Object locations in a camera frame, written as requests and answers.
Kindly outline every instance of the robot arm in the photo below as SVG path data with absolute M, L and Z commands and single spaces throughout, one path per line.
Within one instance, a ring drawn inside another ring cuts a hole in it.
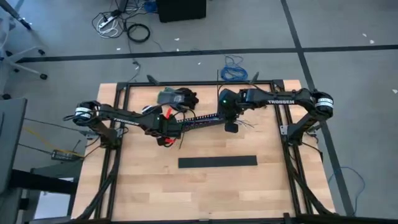
M 170 138 L 180 138 L 182 133 L 182 124 L 178 123 L 174 116 L 166 118 L 162 114 L 161 106 L 148 107 L 139 114 L 102 105 L 97 101 L 87 101 L 77 106 L 73 116 L 76 125 L 89 127 L 99 134 L 104 147 L 116 148 L 120 145 L 118 132 L 106 127 L 102 121 L 117 121 L 138 126 L 146 135 L 157 138 L 160 146 L 170 143 Z
M 238 132 L 234 121 L 247 109 L 261 108 L 265 105 L 300 105 L 307 114 L 297 123 L 280 127 L 282 135 L 292 144 L 301 145 L 303 133 L 317 121 L 325 121 L 333 116 L 333 98 L 324 92 L 310 91 L 302 88 L 299 91 L 282 91 L 270 93 L 259 88 L 249 88 L 234 93 L 224 89 L 220 93 L 219 106 L 225 116 L 226 131 Z
M 106 127 L 102 121 L 111 120 L 142 128 L 146 135 L 157 139 L 158 145 L 173 143 L 172 138 L 180 138 L 182 132 L 196 128 L 225 124 L 225 130 L 236 133 L 235 121 L 245 110 L 261 108 L 265 105 L 300 105 L 308 113 L 295 124 L 281 126 L 285 140 L 292 144 L 301 144 L 302 136 L 317 121 L 324 121 L 333 116 L 333 98 L 323 92 L 301 89 L 270 93 L 259 88 L 249 88 L 235 93 L 224 89 L 220 93 L 217 114 L 209 114 L 195 119 L 177 121 L 174 116 L 164 116 L 161 105 L 144 108 L 142 114 L 101 105 L 97 101 L 82 102 L 73 116 L 73 122 L 87 126 L 101 136 L 101 143 L 115 148 L 119 136 L 115 129 Z

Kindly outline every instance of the red object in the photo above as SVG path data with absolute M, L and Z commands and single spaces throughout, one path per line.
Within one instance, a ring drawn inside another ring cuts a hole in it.
M 174 140 L 170 138 L 165 138 L 164 141 L 167 143 L 174 143 Z
M 170 114 L 172 113 L 172 109 L 171 108 L 169 108 L 168 110 L 167 110 L 167 113 L 166 113 L 166 119 L 168 119 L 169 118 L 169 116 L 170 116 Z

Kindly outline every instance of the power strip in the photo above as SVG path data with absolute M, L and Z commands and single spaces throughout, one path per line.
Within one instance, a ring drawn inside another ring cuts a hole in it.
M 102 29 L 104 26 L 108 25 L 110 22 L 112 22 L 114 19 L 116 19 L 117 16 L 111 16 L 108 18 L 108 21 L 101 23 L 98 28 Z

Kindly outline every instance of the wooden table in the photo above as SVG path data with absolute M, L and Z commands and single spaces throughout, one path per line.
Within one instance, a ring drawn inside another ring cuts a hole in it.
M 298 80 L 284 83 L 286 91 L 301 88 Z M 259 86 L 270 90 L 269 85 Z M 195 108 L 197 116 L 216 111 L 216 86 L 188 87 L 200 99 Z M 239 91 L 250 86 L 228 88 Z M 114 83 L 102 84 L 98 101 L 113 105 L 115 89 Z M 163 89 L 164 86 L 131 88 L 128 110 L 140 112 L 144 106 L 154 105 Z M 307 113 L 294 105 L 290 111 L 293 122 Z M 283 217 L 284 212 L 294 214 L 274 107 L 246 111 L 240 119 L 247 120 L 254 128 L 240 126 L 236 134 L 225 132 L 223 125 L 192 130 L 185 133 L 181 149 L 179 141 L 171 148 L 159 147 L 141 128 L 129 126 L 123 138 L 112 220 L 271 218 Z M 307 135 L 303 142 L 317 146 L 314 138 Z M 88 148 L 86 153 L 96 146 Z M 319 153 L 307 146 L 299 149 L 308 186 L 327 209 L 334 211 Z M 258 166 L 178 168 L 179 157 L 246 155 L 256 155 Z M 72 217 L 79 216 L 97 192 L 103 159 L 104 150 L 97 150 L 85 159 Z M 108 196 L 104 196 L 103 216 Z M 304 210 L 303 200 L 300 204 Z

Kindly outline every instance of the black box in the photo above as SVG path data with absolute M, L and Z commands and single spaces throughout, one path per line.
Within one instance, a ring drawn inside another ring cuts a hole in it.
M 206 0 L 156 0 L 156 5 L 161 22 L 206 17 Z

